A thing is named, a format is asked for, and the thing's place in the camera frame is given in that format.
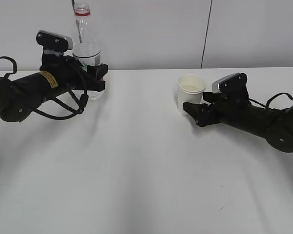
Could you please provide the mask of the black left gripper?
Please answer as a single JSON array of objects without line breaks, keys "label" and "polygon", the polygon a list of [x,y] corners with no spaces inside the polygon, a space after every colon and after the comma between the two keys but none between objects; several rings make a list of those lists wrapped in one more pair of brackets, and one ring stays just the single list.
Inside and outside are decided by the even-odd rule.
[{"label": "black left gripper", "polygon": [[71,56],[43,54],[39,88],[44,95],[61,95],[69,89],[101,92],[105,90],[105,81],[102,79],[107,73],[107,64],[88,65],[85,71],[80,62]]}]

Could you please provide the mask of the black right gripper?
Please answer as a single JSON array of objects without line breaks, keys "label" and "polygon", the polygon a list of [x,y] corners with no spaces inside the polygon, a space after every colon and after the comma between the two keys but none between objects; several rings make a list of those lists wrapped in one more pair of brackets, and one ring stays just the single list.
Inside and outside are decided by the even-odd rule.
[{"label": "black right gripper", "polygon": [[235,99],[231,99],[220,93],[204,92],[203,100],[207,104],[195,104],[190,102],[183,103],[183,110],[189,114],[196,125],[205,127],[221,123],[220,118],[236,106]]}]

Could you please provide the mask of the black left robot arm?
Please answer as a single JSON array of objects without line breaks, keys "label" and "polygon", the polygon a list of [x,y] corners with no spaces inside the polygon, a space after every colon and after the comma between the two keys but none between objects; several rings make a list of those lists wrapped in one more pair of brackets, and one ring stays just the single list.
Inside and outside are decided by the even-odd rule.
[{"label": "black left robot arm", "polygon": [[[108,65],[87,66],[71,56],[43,55],[39,72],[10,80],[17,72],[17,63],[8,56],[0,59],[12,63],[12,71],[0,77],[0,119],[5,122],[22,122],[32,112],[53,120],[67,120],[84,112],[91,91],[105,90],[103,77]],[[54,116],[39,110],[53,101],[70,112],[66,116]]]}]

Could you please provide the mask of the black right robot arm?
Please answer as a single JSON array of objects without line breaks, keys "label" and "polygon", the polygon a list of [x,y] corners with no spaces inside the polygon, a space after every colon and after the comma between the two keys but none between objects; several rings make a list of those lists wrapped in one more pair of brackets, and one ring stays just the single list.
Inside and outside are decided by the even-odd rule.
[{"label": "black right robot arm", "polygon": [[225,124],[263,138],[273,148],[293,153],[293,105],[285,109],[270,108],[270,103],[280,94],[270,98],[264,107],[251,104],[250,99],[207,92],[203,95],[209,104],[185,102],[184,111],[196,125],[206,127]]}]

